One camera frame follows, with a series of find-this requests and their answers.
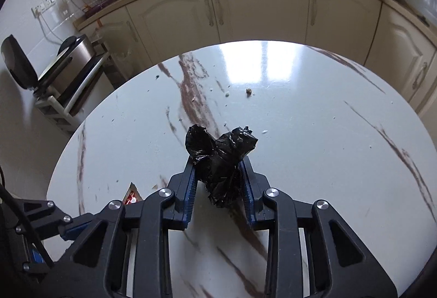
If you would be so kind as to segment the small red white wrapper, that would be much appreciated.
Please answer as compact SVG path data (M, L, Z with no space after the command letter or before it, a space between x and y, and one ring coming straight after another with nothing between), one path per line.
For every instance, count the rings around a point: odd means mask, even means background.
M134 183L130 183L130 186L124 196L123 203L125 205L130 205L133 203L141 202L143 198L141 197L140 193L137 190L137 187Z

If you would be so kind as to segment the black plastic bag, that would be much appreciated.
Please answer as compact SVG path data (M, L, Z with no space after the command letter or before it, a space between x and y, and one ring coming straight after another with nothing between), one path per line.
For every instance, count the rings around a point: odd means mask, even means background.
M189 127L185 148L197 180L204 183L215 207L231 208L243 197L244 180L238 166L257 142L248 127L237 127L218 138L198 124Z

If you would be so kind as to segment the black open rice cooker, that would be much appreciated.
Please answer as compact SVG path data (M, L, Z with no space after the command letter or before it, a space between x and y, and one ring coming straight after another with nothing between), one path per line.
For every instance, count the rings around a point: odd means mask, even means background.
M35 95L41 95L50 88L61 94L71 86L81 84L96 59L96 51L86 35L65 39L57 56L41 73L36 72L14 36L3 40L1 55L14 81Z

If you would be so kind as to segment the wall power outlet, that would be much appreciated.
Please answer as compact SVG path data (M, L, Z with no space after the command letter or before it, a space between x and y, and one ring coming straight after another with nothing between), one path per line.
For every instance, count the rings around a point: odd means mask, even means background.
M35 18L38 18L44 11L50 9L55 5L55 0L43 0L43 2L39 3L36 7L31 9Z

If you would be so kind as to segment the round white marble table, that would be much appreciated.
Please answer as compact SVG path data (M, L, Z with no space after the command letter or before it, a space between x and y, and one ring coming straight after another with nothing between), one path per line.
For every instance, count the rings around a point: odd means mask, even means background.
M72 135L48 199L76 217L132 188L149 197L184 171L192 125L213 139L249 129L252 170L335 209L399 294L436 250L436 148L419 116L366 67L299 43L208 46L141 72Z

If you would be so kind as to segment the cream lower cabinets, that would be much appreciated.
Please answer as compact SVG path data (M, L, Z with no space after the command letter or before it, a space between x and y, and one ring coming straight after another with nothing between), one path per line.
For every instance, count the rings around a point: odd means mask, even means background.
M122 23L158 63L237 40L307 44L360 63L423 120L436 116L436 30L395 0L117 0L80 29Z

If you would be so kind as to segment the white rolling storage cart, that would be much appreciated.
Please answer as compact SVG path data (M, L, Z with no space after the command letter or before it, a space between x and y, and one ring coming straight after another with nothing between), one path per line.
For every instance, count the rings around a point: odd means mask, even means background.
M104 73L110 54L92 58L68 88L57 95L49 91L34 106L58 129L71 136L85 118L115 89Z

